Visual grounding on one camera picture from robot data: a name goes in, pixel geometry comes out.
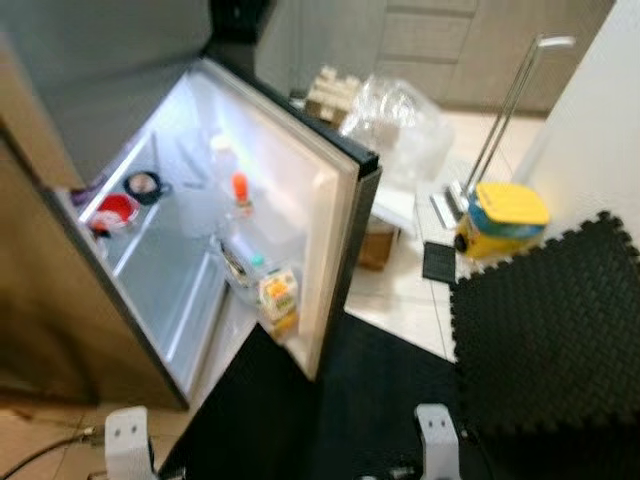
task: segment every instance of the metal handle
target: metal handle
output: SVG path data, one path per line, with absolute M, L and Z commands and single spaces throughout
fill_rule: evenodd
M 469 196 L 473 193 L 477 182 L 482 180 L 489 165 L 491 164 L 491 160 L 493 160 L 493 156 L 495 155 L 496 150 L 498 149 L 498 145 L 500 144 L 500 140 L 502 140 L 502 136 L 504 135 L 507 126 L 509 125 L 509 121 L 515 112 L 518 101 L 522 96 L 522 93 L 525 90 L 529 80 L 531 79 L 531 74 L 535 70 L 535 66 L 540 58 L 540 55 L 543 50 L 551 50 L 557 48 L 571 48 L 575 45 L 576 39 L 571 36 L 557 36 L 557 37 L 544 37 L 542 35 L 538 35 L 533 42 L 531 42 L 531 46 L 527 51 L 520 67 L 518 68 L 518 73 L 513 79 L 513 83 L 507 92 L 507 96 L 504 99 L 502 104 L 502 109 L 500 113 L 496 117 L 491 130 L 489 131 L 489 135 L 480 150 L 480 154 L 471 169 L 471 173 L 469 174 L 469 178 L 465 182 L 463 193 L 466 196 Z M 477 180 L 475 179 L 476 174 L 480 170 Z

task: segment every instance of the white wall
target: white wall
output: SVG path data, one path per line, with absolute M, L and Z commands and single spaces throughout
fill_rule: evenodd
M 550 234 L 602 209 L 640 244 L 640 1 L 618 0 L 514 175 L 551 210 Z

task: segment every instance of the plastic bag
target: plastic bag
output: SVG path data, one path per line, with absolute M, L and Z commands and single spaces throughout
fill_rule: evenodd
M 433 180 L 444 163 L 454 130 L 440 109 L 403 80 L 372 75 L 340 128 L 380 155 L 382 185 L 415 190 Z

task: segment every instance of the black foam mat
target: black foam mat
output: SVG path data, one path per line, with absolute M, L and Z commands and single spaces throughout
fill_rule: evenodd
M 452 292 L 464 414 L 474 428 L 635 424 L 640 268 L 619 219 L 603 213 Z
M 422 463 L 420 403 L 449 408 L 461 433 L 454 366 L 343 314 L 317 383 L 259 327 L 162 469 L 188 480 L 345 479 Z M 639 432 L 559 432 L 548 438 L 460 440 L 465 480 L 640 478 Z

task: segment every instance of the black floor mat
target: black floor mat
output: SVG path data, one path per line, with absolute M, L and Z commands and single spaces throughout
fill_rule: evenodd
M 422 278 L 449 284 L 456 283 L 455 249 L 449 245 L 425 242 Z
M 453 288 L 464 413 L 481 433 L 635 424 L 640 268 L 621 225 L 602 214 Z
M 163 470 L 324 480 L 421 468 L 413 411 L 443 403 L 455 419 L 453 365 L 350 315 L 338 323 L 315 384 L 256 327 Z M 466 478 L 490 478 L 479 452 L 463 447 Z

